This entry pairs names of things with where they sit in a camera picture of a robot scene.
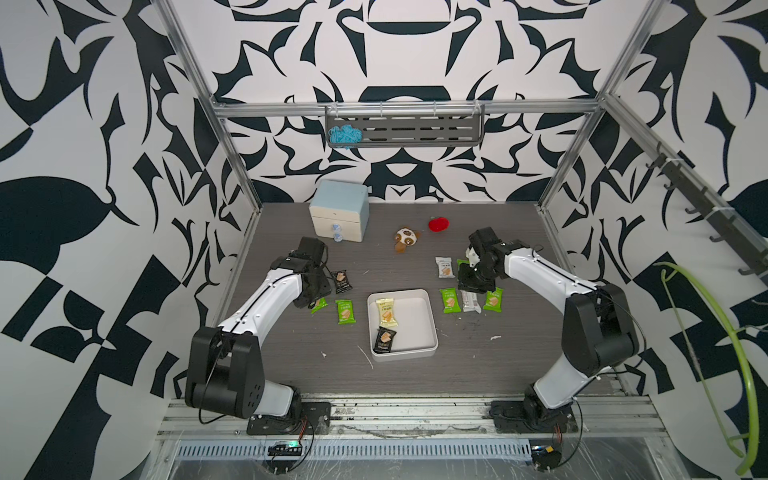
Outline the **white cookie packet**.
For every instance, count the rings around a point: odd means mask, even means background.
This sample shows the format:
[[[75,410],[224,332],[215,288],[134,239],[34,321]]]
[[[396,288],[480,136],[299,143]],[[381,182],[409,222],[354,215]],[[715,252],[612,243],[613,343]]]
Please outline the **white cookie packet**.
[[[481,313],[482,307],[480,305],[480,302],[478,300],[478,296],[474,292],[468,292],[461,290],[461,299],[462,299],[462,311],[465,313],[469,312],[475,312],[475,313]]]
[[[453,262],[450,257],[436,257],[435,263],[438,268],[438,277],[440,279],[451,279],[455,277]]]

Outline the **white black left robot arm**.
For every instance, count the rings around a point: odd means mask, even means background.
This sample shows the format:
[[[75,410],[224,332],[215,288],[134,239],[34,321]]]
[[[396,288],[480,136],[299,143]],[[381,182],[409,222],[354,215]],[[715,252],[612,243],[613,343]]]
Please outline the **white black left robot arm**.
[[[331,293],[326,256],[324,242],[303,237],[271,263],[264,281],[232,315],[197,330],[184,394],[188,407],[241,419],[300,419],[299,390],[266,379],[261,347],[288,307],[312,309]]]

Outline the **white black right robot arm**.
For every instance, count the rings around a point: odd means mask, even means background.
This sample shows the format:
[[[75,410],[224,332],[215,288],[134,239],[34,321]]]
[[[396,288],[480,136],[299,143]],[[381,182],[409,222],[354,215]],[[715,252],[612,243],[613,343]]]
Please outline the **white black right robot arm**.
[[[581,279],[521,241],[501,240],[490,227],[469,236],[466,255],[468,262],[458,270],[461,290],[492,293],[498,278],[511,278],[563,314],[562,353],[526,390],[528,422],[541,424],[564,412],[592,380],[639,352],[638,333],[620,287]]]

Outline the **white storage box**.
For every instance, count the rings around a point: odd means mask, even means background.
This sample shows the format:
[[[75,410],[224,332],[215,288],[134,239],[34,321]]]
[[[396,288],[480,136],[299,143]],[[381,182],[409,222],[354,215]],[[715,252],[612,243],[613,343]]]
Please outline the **white storage box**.
[[[398,325],[389,353],[374,351],[380,328],[380,312],[376,301],[393,299],[393,315]],[[439,346],[429,295],[424,289],[373,293],[367,298],[369,350],[375,362],[393,362],[431,357]]]

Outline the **small green cookie packet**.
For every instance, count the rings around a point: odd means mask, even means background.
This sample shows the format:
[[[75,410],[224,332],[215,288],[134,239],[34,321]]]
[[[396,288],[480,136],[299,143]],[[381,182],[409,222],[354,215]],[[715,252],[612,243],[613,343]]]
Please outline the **small green cookie packet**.
[[[483,309],[496,313],[502,312],[502,300],[504,290],[502,288],[496,288],[493,291],[487,292],[485,296],[485,303]]]

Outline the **green cookie packet hidden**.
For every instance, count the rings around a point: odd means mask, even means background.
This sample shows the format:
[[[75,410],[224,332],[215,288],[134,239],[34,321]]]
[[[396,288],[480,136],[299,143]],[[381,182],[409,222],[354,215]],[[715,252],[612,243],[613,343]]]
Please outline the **green cookie packet hidden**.
[[[355,324],[354,305],[351,300],[339,299],[335,301],[339,325]]]

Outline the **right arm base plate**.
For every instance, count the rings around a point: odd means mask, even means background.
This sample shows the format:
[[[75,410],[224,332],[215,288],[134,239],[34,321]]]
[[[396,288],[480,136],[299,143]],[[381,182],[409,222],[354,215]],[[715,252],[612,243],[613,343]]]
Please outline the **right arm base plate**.
[[[533,397],[492,401],[489,416],[498,433],[566,433],[580,429],[570,404],[547,409]]]

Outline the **pale yellow cookie packet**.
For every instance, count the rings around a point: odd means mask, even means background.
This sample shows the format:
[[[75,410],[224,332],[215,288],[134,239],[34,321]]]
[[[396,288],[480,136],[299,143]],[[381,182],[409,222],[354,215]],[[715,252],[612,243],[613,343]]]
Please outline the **pale yellow cookie packet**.
[[[379,312],[379,326],[393,329],[398,326],[395,317],[395,300],[393,298],[380,298],[376,300]]]

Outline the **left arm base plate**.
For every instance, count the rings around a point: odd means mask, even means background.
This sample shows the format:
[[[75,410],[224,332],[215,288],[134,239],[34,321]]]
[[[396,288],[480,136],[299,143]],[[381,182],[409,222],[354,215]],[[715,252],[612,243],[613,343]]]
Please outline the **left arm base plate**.
[[[300,402],[283,417],[251,417],[246,432],[250,436],[298,435],[301,431],[325,435],[330,428],[331,409],[330,402]]]

